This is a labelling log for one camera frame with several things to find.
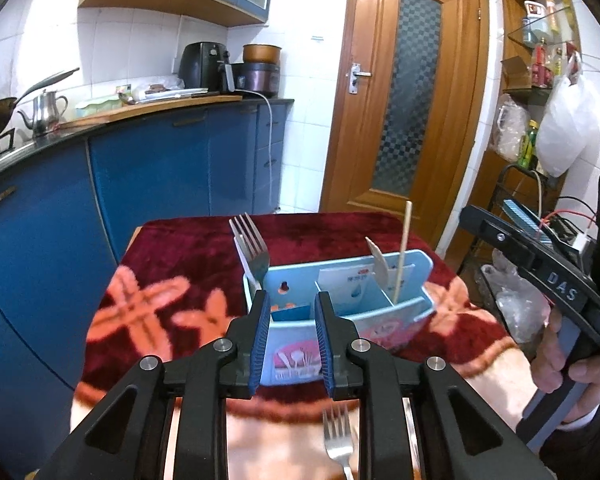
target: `teapot handle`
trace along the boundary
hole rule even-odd
[[[64,110],[62,110],[60,112],[60,116],[62,117],[64,115],[64,113],[66,112],[67,108],[69,107],[69,99],[67,99],[66,97],[64,97],[63,95],[58,96],[56,98],[56,103],[60,100],[60,99],[64,99]]]

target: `copper-colored bowl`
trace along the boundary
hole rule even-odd
[[[271,63],[279,65],[280,51],[282,49],[274,45],[248,44],[242,50],[242,60],[245,63]]]

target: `teapot spout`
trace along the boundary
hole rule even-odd
[[[22,116],[22,120],[24,120],[25,126],[29,130],[33,130],[33,121],[31,121],[31,119],[27,117],[26,113],[24,113],[22,110],[18,110],[18,113]]]

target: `human hand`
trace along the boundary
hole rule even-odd
[[[549,316],[549,325],[544,329],[542,342],[538,346],[536,358],[531,363],[531,377],[536,386],[546,394],[554,392],[562,384],[561,370],[564,368],[566,356],[558,344],[558,331],[561,325],[562,314],[557,308],[553,308]],[[589,386],[564,419],[564,423],[582,418],[600,404],[600,356],[575,362],[569,368],[569,377]]]

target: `fleece blanket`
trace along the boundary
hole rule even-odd
[[[399,250],[401,222],[380,213],[256,216],[272,266],[369,254],[365,236],[385,252]],[[535,391],[529,364],[491,314],[473,306],[466,285],[415,235],[409,249],[425,251],[434,267],[426,289],[435,314],[405,345],[378,341],[395,355],[450,363],[512,428]],[[228,218],[154,221],[142,227],[113,275],[87,336],[86,360],[72,408],[74,428],[143,355],[178,359],[224,335],[246,313],[242,267]],[[251,400],[227,402],[232,480],[343,478],[328,459],[320,381],[261,386]],[[358,409],[349,404],[354,435]],[[173,469],[178,413],[173,417],[166,478]],[[356,452],[352,468],[356,470]]]

